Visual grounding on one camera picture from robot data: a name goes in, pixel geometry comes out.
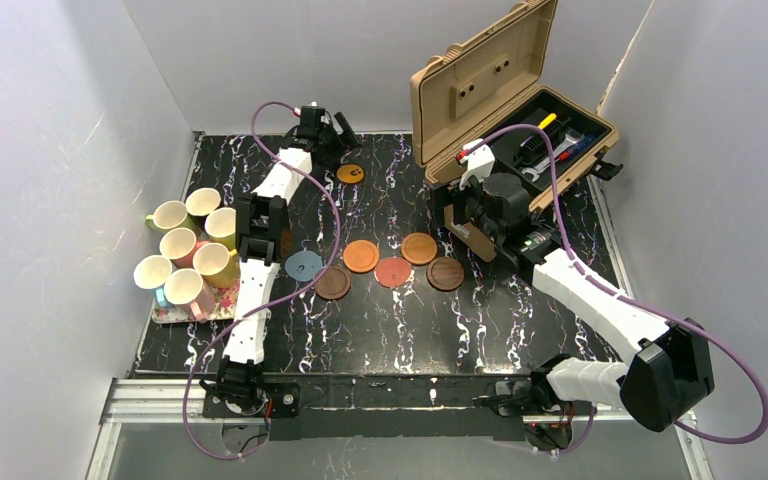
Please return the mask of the orange smiley coaster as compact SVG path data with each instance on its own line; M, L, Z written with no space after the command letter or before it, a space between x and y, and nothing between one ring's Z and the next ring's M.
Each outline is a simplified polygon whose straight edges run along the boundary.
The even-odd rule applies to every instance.
M365 178L365 171L358 164L343 164L337 169L336 177L341 183L357 184Z

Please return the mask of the light wooden coaster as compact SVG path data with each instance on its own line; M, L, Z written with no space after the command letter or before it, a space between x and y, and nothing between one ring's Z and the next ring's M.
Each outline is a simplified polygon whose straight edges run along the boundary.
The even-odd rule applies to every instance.
M401 242L403 258L412 265L427 265L438 254L438 246L432 236L422 232L407 235Z

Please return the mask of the dark walnut coaster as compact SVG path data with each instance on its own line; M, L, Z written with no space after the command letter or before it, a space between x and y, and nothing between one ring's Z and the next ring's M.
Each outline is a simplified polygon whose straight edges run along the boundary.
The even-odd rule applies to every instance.
M427 266L426 277L435 289L453 291L462 285L465 273L462 264L457 259L438 257Z

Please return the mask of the red coaster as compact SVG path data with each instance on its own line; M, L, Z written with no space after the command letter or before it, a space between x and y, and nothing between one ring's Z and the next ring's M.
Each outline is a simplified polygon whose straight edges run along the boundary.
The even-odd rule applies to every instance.
M397 288L410 279L412 265L403 258L384 258L375 267L374 275L378 283L383 287Z

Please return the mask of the orange wooden coaster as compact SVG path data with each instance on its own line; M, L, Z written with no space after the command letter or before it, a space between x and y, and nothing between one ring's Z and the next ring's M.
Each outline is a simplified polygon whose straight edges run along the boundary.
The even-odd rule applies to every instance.
M379 248L369 240L352 241L343 251L343 263L349 271L354 273L364 274L374 270L379 259Z

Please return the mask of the blue grey coaster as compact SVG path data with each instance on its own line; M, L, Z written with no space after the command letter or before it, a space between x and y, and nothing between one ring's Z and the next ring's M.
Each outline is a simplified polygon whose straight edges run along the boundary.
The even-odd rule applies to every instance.
M284 263L287 275L297 282L310 282L323 268L322 257L310 250L292 254Z

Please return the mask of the dark brown coaster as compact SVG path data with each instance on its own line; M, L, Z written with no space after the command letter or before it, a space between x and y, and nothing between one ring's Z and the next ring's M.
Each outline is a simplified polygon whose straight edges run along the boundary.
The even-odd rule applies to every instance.
M324 300L339 300L349 292L351 282L351 273L348 270L339 265L332 265L315 283L314 290Z

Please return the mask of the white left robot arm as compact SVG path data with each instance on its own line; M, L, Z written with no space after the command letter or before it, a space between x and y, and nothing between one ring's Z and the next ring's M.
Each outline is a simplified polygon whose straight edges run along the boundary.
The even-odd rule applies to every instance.
M271 151L257 134L255 144L273 160L264 180L235 199L235 247L240 277L233 323L214 384L203 389L220 401L239 407L246 416L267 413L272 401L263 377L266 323L272 307L298 297L297 292L272 299L274 280L289 255L289 205L309 181L329 204L335 220L340 214L327 188L312 174L316 166L333 168L346 153L360 147L354 130L341 112L331 114L317 105L292 108L297 125L288 131L281 148Z

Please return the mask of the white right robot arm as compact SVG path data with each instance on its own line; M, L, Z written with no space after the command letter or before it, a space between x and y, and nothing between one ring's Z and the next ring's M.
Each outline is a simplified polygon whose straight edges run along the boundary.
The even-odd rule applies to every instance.
M708 339L691 319L668 320L630 298L568 252L558 227L527 215L527 192L511 174L496 173L464 186L430 191L432 217L468 240L489 241L493 256L517 276L553 297L619 354L617 362L559 354L535 368L519 399L553 406L586 401L627 411L661 432L715 389Z

